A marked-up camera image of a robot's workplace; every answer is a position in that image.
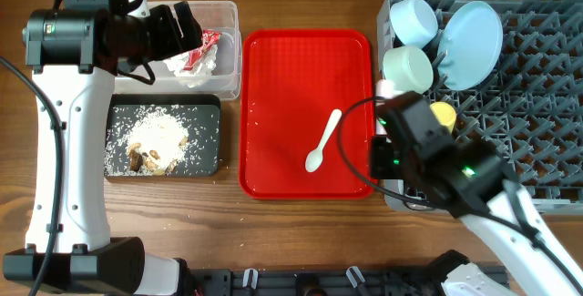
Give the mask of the white napkin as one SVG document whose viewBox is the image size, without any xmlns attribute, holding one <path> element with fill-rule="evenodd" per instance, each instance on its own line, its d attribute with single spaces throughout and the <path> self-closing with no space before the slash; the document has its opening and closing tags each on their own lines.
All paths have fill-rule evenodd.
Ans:
<svg viewBox="0 0 583 296">
<path fill-rule="evenodd" d="M 193 64 L 189 60 L 192 56 L 197 56 L 199 50 L 191 50 L 188 53 L 173 56 L 163 60 L 163 63 L 181 85 L 189 88 L 201 87 L 209 80 L 212 71 L 217 66 L 217 51 L 217 45 L 211 46 Z"/>
</svg>

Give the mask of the yellow plastic cup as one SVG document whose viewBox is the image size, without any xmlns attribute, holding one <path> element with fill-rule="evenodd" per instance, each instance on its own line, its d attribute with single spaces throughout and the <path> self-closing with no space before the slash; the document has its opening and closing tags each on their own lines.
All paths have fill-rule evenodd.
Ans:
<svg viewBox="0 0 583 296">
<path fill-rule="evenodd" d="M 450 134 L 453 133 L 455 122 L 457 119 L 457 114 L 455 109 L 446 102 L 434 102 L 430 105 L 438 122 L 446 127 Z"/>
</svg>

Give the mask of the light blue plate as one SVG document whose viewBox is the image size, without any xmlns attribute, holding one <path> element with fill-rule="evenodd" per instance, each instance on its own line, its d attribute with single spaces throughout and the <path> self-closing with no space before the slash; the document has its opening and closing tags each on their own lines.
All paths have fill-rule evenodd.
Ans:
<svg viewBox="0 0 583 296">
<path fill-rule="evenodd" d="M 462 91 L 482 83 L 500 56 L 503 28 L 497 12 L 484 1 L 459 8 L 445 26 L 438 54 L 445 58 L 437 67 L 445 86 Z"/>
</svg>

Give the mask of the red snack wrapper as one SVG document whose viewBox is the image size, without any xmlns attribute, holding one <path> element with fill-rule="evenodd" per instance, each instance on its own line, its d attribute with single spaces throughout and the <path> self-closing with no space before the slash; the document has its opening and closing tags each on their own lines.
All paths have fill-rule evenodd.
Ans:
<svg viewBox="0 0 583 296">
<path fill-rule="evenodd" d="M 184 70 L 190 71 L 195 64 L 210 50 L 212 46 L 218 43 L 222 33 L 214 30 L 204 30 L 202 33 L 202 46 L 189 51 L 188 61 L 183 67 Z"/>
</svg>

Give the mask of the blue bowl with rice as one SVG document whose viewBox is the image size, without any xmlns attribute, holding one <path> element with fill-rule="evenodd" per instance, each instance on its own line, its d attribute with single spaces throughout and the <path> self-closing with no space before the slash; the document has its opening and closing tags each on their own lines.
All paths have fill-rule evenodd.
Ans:
<svg viewBox="0 0 583 296">
<path fill-rule="evenodd" d="M 425 0 L 403 0 L 390 9 L 396 37 L 405 46 L 425 47 L 434 39 L 438 23 L 434 10 Z"/>
</svg>

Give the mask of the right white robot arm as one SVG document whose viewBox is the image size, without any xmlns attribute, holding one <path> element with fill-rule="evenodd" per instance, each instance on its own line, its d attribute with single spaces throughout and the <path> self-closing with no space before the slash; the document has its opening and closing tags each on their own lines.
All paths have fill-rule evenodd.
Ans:
<svg viewBox="0 0 583 296">
<path fill-rule="evenodd" d="M 582 269 L 541 218 L 514 169 L 493 144 L 455 142 L 423 96 L 374 97 L 388 156 L 372 177 L 421 190 L 424 205 L 448 212 L 472 231 L 531 295 L 579 295 Z"/>
</svg>

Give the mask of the white plastic spoon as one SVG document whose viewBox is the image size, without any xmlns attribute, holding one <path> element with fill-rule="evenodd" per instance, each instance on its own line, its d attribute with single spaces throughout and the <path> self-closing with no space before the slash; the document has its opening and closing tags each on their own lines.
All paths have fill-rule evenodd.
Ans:
<svg viewBox="0 0 583 296">
<path fill-rule="evenodd" d="M 307 172 L 315 172 L 323 163 L 323 150 L 340 119 L 342 118 L 342 115 L 343 113 L 339 108 L 336 108 L 332 111 L 317 147 L 313 149 L 306 157 L 304 167 Z"/>
</svg>

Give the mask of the mint green bowl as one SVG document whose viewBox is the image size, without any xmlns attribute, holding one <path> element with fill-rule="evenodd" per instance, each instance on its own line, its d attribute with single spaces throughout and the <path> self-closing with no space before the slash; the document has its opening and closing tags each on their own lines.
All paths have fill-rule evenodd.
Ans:
<svg viewBox="0 0 583 296">
<path fill-rule="evenodd" d="M 423 94 L 434 81 L 428 56 L 416 46 L 400 46 L 388 50 L 382 60 L 384 78 L 398 91 Z"/>
</svg>

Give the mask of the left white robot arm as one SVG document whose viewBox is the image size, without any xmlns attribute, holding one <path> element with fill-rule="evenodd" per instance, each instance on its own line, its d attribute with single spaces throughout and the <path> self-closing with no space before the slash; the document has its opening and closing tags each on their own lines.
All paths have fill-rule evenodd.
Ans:
<svg viewBox="0 0 583 296">
<path fill-rule="evenodd" d="M 4 277 L 32 293 L 194 295 L 183 259 L 110 234 L 104 198 L 107 117 L 117 77 L 202 44 L 187 2 L 54 0 L 23 31 L 24 83 L 37 99 L 36 195 L 22 249 Z"/>
</svg>

